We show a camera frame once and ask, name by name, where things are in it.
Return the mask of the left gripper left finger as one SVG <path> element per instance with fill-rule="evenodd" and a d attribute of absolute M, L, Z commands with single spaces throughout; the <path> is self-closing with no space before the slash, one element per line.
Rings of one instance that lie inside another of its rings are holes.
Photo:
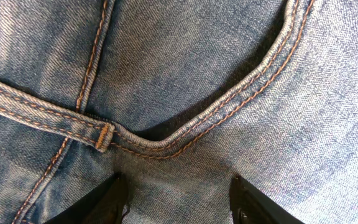
<path fill-rule="evenodd" d="M 128 181 L 117 173 L 46 224 L 121 224 L 128 213 Z"/>

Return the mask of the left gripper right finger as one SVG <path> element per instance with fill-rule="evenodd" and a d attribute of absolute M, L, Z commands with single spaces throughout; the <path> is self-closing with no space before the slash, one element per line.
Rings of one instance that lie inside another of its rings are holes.
<path fill-rule="evenodd" d="M 229 203 L 233 224 L 303 224 L 239 174 L 231 180 Z"/>

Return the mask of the light blue denim jeans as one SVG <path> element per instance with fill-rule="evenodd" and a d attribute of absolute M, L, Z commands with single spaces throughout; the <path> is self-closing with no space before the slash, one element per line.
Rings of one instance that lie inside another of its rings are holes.
<path fill-rule="evenodd" d="M 123 223 L 358 223 L 358 1 L 0 1 L 0 223 L 118 174 Z"/>

